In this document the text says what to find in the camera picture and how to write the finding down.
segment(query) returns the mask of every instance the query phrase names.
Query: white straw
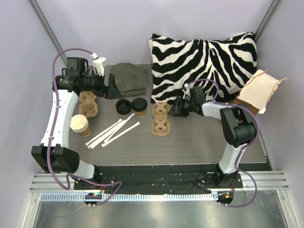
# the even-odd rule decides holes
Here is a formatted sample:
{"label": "white straw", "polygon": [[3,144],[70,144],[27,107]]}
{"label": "white straw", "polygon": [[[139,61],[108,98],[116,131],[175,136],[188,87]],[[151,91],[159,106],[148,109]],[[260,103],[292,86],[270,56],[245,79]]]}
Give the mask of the white straw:
{"label": "white straw", "polygon": [[129,127],[127,130],[124,130],[123,132],[121,132],[119,135],[115,136],[113,139],[110,139],[109,141],[107,141],[106,143],[102,144],[102,147],[105,147],[107,144],[113,142],[115,139],[117,139],[118,137],[122,136],[123,134],[127,133],[129,130],[132,130],[134,127],[138,126],[140,123],[137,122],[136,124],[134,124],[133,126]]}
{"label": "white straw", "polygon": [[135,115],[135,114],[132,113],[132,114],[125,120],[124,123],[121,122],[121,123],[120,123],[120,126],[119,126],[119,127],[117,126],[117,129],[116,129],[109,137],[107,137],[107,138],[104,140],[104,142],[109,141],[110,138],[111,138],[119,129],[121,129],[121,128],[125,125],[125,123],[128,122],[128,120],[130,120],[131,117],[134,116],[134,115]]}
{"label": "white straw", "polygon": [[101,143],[103,140],[105,140],[110,134],[112,134],[121,124],[123,124],[125,120],[121,121],[118,125],[110,129],[107,133],[102,135],[100,138],[96,139],[92,144],[88,146],[88,148],[94,149],[99,143]]}
{"label": "white straw", "polygon": [[90,141],[88,141],[85,145],[87,146],[88,144],[90,144],[91,142],[93,142],[95,139],[97,139],[98,137],[102,136],[104,133],[106,133],[107,131],[109,131],[112,127],[114,127],[115,125],[117,125],[118,123],[121,122],[121,119],[119,119],[116,123],[114,123],[112,126],[108,127],[107,129],[105,129],[103,132],[99,133],[97,136],[95,136],[93,139],[91,139]]}

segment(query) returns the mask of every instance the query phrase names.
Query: white wall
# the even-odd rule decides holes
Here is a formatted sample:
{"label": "white wall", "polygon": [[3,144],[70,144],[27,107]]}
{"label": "white wall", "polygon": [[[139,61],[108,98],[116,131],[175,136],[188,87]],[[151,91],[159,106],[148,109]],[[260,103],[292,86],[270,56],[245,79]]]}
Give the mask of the white wall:
{"label": "white wall", "polygon": [[0,15],[0,221],[16,228],[33,175],[41,172],[30,152],[48,123],[56,51],[28,1],[2,1]]}
{"label": "white wall", "polygon": [[257,42],[258,67],[291,84],[275,92],[260,115],[270,161],[283,170],[304,220],[304,1],[282,1]]}
{"label": "white wall", "polygon": [[62,48],[120,62],[150,63],[152,33],[226,39],[255,32],[271,0],[38,0]]}

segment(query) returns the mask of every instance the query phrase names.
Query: paper cup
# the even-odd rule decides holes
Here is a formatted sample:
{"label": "paper cup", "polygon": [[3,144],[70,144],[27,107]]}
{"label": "paper cup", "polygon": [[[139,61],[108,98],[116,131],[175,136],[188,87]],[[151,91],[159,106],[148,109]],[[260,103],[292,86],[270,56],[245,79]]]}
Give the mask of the paper cup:
{"label": "paper cup", "polygon": [[141,97],[135,98],[131,103],[132,109],[138,117],[143,117],[146,114],[147,101]]}
{"label": "paper cup", "polygon": [[70,128],[83,137],[88,136],[91,132],[87,118],[81,114],[72,117]]}

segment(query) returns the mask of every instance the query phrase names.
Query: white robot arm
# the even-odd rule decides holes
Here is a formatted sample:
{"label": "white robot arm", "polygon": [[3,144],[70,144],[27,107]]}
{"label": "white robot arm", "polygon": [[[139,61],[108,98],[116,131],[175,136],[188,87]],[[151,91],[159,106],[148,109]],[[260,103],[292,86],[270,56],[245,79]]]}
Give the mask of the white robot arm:
{"label": "white robot arm", "polygon": [[77,57],[67,58],[65,75],[56,76],[59,106],[57,107],[56,103],[56,93],[53,92],[52,111],[47,130],[41,140],[40,146],[33,146],[31,153],[41,168],[48,172],[46,151],[54,116],[58,108],[57,121],[51,141],[52,169],[55,172],[73,173],[75,176],[100,183],[98,168],[80,160],[78,153],[69,149],[68,143],[72,113],[80,92],[92,91],[96,96],[106,99],[121,97],[115,85],[113,75],[109,76],[109,84],[105,86],[104,67],[109,64],[109,60],[104,57],[98,58],[95,53],[91,57],[94,59],[93,69],[95,69],[95,72],[92,72],[91,76],[88,76],[90,69],[85,69],[85,63],[88,65],[86,59]]}
{"label": "white robot arm", "polygon": [[238,173],[237,167],[246,145],[256,137],[256,122],[251,115],[242,109],[229,104],[207,102],[201,87],[190,89],[190,100],[178,96],[169,114],[186,117],[189,112],[214,117],[222,121],[227,144],[223,157],[217,164],[216,178],[219,185],[227,185]]}

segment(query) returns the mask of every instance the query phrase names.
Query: metal frame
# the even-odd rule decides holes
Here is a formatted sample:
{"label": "metal frame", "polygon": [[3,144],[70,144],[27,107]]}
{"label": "metal frame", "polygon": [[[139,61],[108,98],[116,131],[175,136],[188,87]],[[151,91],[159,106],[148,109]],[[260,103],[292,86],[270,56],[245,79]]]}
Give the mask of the metal frame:
{"label": "metal frame", "polygon": [[260,38],[261,34],[265,30],[265,28],[266,28],[267,24],[269,23],[271,17],[273,16],[274,12],[276,11],[276,9],[278,8],[278,6],[280,5],[281,2],[282,2],[282,0],[273,0],[271,2],[269,8],[266,11],[266,14],[264,15],[262,21],[260,22],[260,24],[257,27],[257,30],[255,32],[256,42]]}
{"label": "metal frame", "polygon": [[[289,190],[286,178],[282,171],[250,171],[249,172],[257,183],[258,190]],[[58,179],[67,185],[66,174],[56,174]],[[244,187],[235,190],[254,190],[252,180],[244,173],[240,173]],[[35,174],[30,192],[84,192],[83,190],[74,190],[74,180],[70,178],[71,189],[66,191],[62,189],[48,173]],[[211,189],[217,190],[231,190],[231,189]]]}
{"label": "metal frame", "polygon": [[[61,52],[63,49],[60,45],[60,43],[58,42],[55,33],[53,32],[51,26],[48,23],[48,20],[46,19],[46,17],[44,16],[44,13],[42,12],[38,2],[36,0],[28,0],[28,2],[30,3],[32,9],[34,10],[35,14],[38,17],[38,20],[41,22],[41,25],[43,26],[45,32],[47,33],[48,37],[50,38],[52,44],[54,45],[56,51],[59,53]],[[60,56],[63,60],[63,62],[65,64],[67,64],[67,56],[65,55],[65,53],[63,53]]]}
{"label": "metal frame", "polygon": [[296,218],[296,214],[294,213],[294,208],[290,201],[289,195],[291,194],[288,190],[277,190],[277,194],[288,224],[289,228],[299,228],[301,227],[299,224],[299,220]]}
{"label": "metal frame", "polygon": [[23,228],[33,228],[42,194],[41,192],[31,192],[30,195],[31,198],[24,218]]}
{"label": "metal frame", "polygon": [[[286,221],[289,228],[298,228],[298,220],[295,217],[292,204],[289,199],[289,187],[282,171],[250,171],[256,180],[258,190],[277,190],[280,203],[282,205]],[[57,174],[57,177],[63,184],[66,182],[66,174]],[[252,180],[246,175],[241,174],[244,187],[240,190],[254,190]],[[53,177],[48,173],[35,174],[32,185],[30,187],[31,199],[28,205],[28,211],[25,216],[23,228],[32,228],[40,201],[83,201],[85,192],[94,192],[94,190],[74,190],[74,180],[71,180],[71,189],[63,190],[54,181]],[[201,195],[167,195],[167,196],[149,196],[149,195],[116,195],[110,201],[173,201],[173,200],[214,200],[217,191],[229,191],[231,189],[212,189],[212,193],[207,196]]]}

